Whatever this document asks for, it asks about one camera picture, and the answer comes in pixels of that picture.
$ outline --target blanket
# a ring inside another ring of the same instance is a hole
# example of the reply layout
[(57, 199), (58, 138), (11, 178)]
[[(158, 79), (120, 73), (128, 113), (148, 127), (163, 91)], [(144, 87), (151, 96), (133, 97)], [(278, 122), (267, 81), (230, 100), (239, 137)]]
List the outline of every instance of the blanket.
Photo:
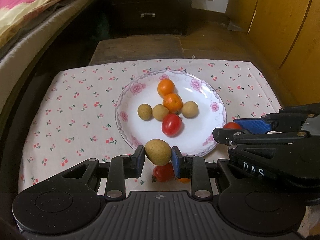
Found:
[(20, 28), (61, 0), (0, 0), (0, 48)]

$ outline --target mandarin orange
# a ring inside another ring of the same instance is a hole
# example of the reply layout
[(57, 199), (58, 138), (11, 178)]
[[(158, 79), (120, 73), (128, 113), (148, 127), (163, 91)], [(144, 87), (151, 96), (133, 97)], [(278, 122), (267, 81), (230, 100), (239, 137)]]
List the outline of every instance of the mandarin orange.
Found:
[(173, 93), (174, 83), (170, 79), (163, 79), (159, 82), (157, 91), (158, 94), (163, 98), (164, 96)]
[(181, 179), (178, 179), (178, 181), (182, 182), (182, 183), (189, 183), (191, 181), (191, 179), (188, 179), (188, 178), (181, 178)]
[(174, 93), (164, 96), (162, 104), (164, 107), (168, 108), (171, 113), (180, 111), (183, 106), (181, 97)]

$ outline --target plate rim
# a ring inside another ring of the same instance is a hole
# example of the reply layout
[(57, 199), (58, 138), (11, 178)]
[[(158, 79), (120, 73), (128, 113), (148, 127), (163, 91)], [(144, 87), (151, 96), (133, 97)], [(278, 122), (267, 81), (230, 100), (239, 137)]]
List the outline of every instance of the plate rim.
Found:
[[(137, 148), (134, 148), (128, 141), (128, 138), (126, 135), (122, 134), (122, 132), (120, 131), (119, 129), (119, 126), (120, 128), (122, 128), (121, 124), (120, 124), (120, 119), (119, 117), (117, 117), (117, 109), (119, 107), (119, 100), (120, 98), (124, 97), (124, 95), (128, 92), (128, 90), (130, 89), (130, 85), (137, 82), (138, 80), (141, 80), (141, 79), (144, 79), (148, 76), (153, 76), (153, 75), (157, 75), (159, 73), (165, 73), (165, 72), (171, 72), (171, 73), (174, 73), (174, 74), (182, 74), (182, 75), (186, 75), (186, 76), (189, 76), (189, 77), (192, 77), (192, 78), (195, 78), (197, 80), (200, 80), (202, 83), (204, 83), (207, 88), (209, 88), (209, 90), (216, 96), (216, 98), (219, 100), (219, 102), (223, 105), (223, 112), (222, 112), (222, 124), (225, 125), (227, 123), (227, 111), (226, 111), (226, 107), (225, 107), (225, 104), (222, 100), (222, 98), (220, 97), (220, 95), (217, 93), (217, 91), (206, 81), (202, 80), (201, 78), (198, 78), (197, 76), (194, 76), (193, 74), (190, 74), (188, 72), (183, 72), (183, 71), (179, 71), (179, 70), (158, 70), (158, 71), (152, 71), (152, 72), (149, 72), (149, 73), (146, 73), (146, 74), (143, 74), (143, 75), (140, 75), (138, 76), (137, 78), (133, 79), (129, 84), (127, 84), (127, 86), (125, 87), (125, 89), (123, 89), (118, 97), (118, 100), (116, 102), (116, 108), (115, 108), (115, 120), (116, 120), (116, 126), (117, 126), (117, 129), (121, 135), (121, 137), (123, 138), (123, 140), (127, 143), (127, 145), (129, 147), (131, 147), (133, 150), (136, 150)], [(218, 143), (213, 140), (213, 143), (211, 145), (209, 145), (206, 149), (204, 149), (202, 152), (199, 152), (197, 156), (199, 157), (202, 157), (202, 156), (205, 156), (207, 155), (208, 153), (210, 153), (212, 150), (215, 149), (215, 147), (218, 145)]]

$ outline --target red tomato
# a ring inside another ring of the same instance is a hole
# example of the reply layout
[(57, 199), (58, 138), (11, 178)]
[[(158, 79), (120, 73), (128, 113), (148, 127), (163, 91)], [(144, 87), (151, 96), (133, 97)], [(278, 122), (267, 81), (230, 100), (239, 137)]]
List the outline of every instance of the red tomato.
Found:
[(176, 135), (182, 126), (182, 120), (176, 114), (167, 114), (162, 122), (162, 132), (166, 136)]
[(228, 128), (228, 129), (243, 129), (239, 124), (236, 122), (228, 122), (226, 123), (223, 128)]
[(153, 169), (152, 182), (165, 182), (174, 178), (174, 171), (171, 163), (164, 166), (156, 166)]

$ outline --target table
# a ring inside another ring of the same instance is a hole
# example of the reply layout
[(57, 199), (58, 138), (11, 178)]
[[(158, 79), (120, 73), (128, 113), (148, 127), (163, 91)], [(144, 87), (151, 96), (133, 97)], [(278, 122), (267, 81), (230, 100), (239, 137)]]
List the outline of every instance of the table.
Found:
[[(155, 59), (63, 71), (53, 79), (30, 127), (23, 148), (19, 191), (88, 158), (109, 162), (115, 156), (133, 154), (116, 127), (117, 99), (136, 77), (163, 69), (191, 73), (212, 85), (225, 104), (228, 122), (275, 113), (281, 107), (268, 82), (250, 62)], [(204, 158), (207, 162), (228, 158), (227, 148), (218, 145)], [(146, 158), (142, 176), (126, 180), (126, 193), (190, 190), (190, 183), (176, 180), (152, 182), (153, 168)], [(104, 194), (105, 184), (106, 179), (102, 179), (98, 194)], [(212, 185), (217, 194), (214, 179)]]

